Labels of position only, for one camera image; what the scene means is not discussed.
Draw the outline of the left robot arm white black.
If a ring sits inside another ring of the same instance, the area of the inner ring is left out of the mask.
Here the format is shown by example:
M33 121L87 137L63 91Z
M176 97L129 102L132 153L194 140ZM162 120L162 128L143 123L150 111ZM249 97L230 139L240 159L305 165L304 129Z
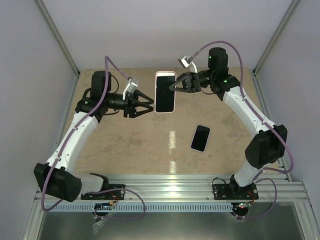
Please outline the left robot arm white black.
M72 174L76 161L89 136L109 110L122 111L125 118L136 118L153 111L154 100L137 90L138 81L128 80L123 93L111 91L110 72L96 71L91 77L91 86L77 103L72 122L62 142L46 161L37 163L34 175L43 194L73 202L78 195L92 194L99 200L108 197L108 179L99 174L90 174L87 179Z

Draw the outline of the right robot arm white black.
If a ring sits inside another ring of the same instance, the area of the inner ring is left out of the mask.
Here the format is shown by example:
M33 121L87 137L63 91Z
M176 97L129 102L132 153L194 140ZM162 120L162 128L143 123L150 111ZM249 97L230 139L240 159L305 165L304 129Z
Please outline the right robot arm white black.
M183 56L179 63L189 71L178 76L169 88L176 92L196 93L209 87L214 95L228 105L246 126L252 140L245 149L245 164L230 177L229 183L213 184L216 200L245 200L257 189L254 181L263 169L282 158L288 131L284 125L269 120L251 101L241 82L229 74L228 54L214 47L208 52L208 69L198 71L193 58Z

